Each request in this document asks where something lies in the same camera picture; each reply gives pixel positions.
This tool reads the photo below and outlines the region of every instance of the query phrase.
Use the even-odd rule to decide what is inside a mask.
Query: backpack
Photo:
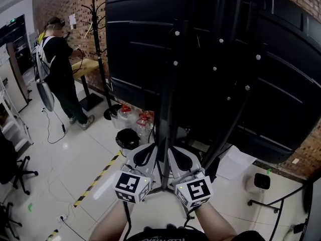
[[[55,60],[56,56],[52,58],[51,62],[48,62],[44,47],[52,38],[54,37],[50,36],[45,41],[42,40],[40,44],[36,45],[32,50],[33,61],[35,64],[35,81],[37,84],[37,89],[41,100],[48,111],[53,111],[55,100],[49,85],[44,80],[49,76],[51,64]]]

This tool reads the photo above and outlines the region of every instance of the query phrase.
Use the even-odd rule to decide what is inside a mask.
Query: red brick wall
[[[46,21],[52,16],[58,16],[66,21],[66,25],[69,26],[68,16],[71,14],[76,15],[77,29],[70,30],[71,35],[69,38],[69,45],[72,47],[79,46],[85,52],[87,58],[96,59],[96,56],[92,56],[89,52],[95,52],[95,43],[93,36],[90,35],[86,39],[83,39],[89,26],[81,23],[83,21],[91,21],[91,16],[87,9],[81,7],[82,4],[89,6],[92,0],[33,0],[34,9],[34,23],[35,29],[42,31]],[[96,0],[96,4],[99,5],[105,0]],[[316,19],[321,21],[321,1],[320,0],[291,0],[304,8]],[[105,5],[103,5],[99,13],[104,15]],[[106,48],[106,32],[105,29],[99,31],[101,49]],[[106,76],[108,75],[107,57],[106,52],[102,56]],[[103,89],[101,85],[101,78],[99,71],[95,71],[92,74],[86,76],[90,84]],[[298,158],[299,162],[293,164],[292,161]],[[301,177],[308,177],[311,173],[321,167],[321,121],[311,132],[309,137],[302,143],[300,148],[285,162],[277,165],[277,168],[286,170],[287,172],[294,173]]]

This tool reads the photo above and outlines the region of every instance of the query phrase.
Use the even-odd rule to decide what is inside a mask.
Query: white wall
[[[35,32],[32,0],[23,0],[2,12],[0,14],[0,28],[6,25],[8,21],[23,14],[25,15],[27,38],[29,40],[29,34]]]

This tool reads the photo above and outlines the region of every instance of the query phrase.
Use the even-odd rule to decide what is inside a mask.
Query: person
[[[94,121],[94,116],[87,117],[78,101],[72,67],[69,57],[83,57],[84,52],[72,49],[63,38],[64,22],[57,17],[51,18],[45,26],[43,41],[49,41],[44,46],[48,62],[52,61],[50,74],[44,79],[50,90],[60,102],[61,108],[69,118],[69,123],[76,121],[86,130]]]
[[[128,204],[129,213],[132,212],[134,204]],[[204,231],[197,229],[176,228],[169,225],[167,229],[145,228],[141,233],[131,236],[128,241],[148,240],[209,240],[209,241],[242,241],[255,240],[264,241],[263,237],[256,231],[246,231],[239,235],[233,227],[214,209],[210,203],[205,203],[195,210],[196,216]],[[122,201],[118,201],[105,218],[96,226],[89,241],[118,241],[127,224],[127,217]]]

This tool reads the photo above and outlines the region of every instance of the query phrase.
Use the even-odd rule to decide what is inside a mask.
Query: black t-shirt
[[[54,37],[44,46],[45,55],[48,62],[56,56],[51,64],[50,74],[45,79],[50,88],[61,86],[70,81],[73,82],[72,68],[69,62],[69,56],[74,51],[64,38]]]
[[[131,236],[127,241],[208,241],[206,235],[198,230],[176,228],[176,229],[150,229]],[[246,231],[232,241],[265,241],[256,231]]]

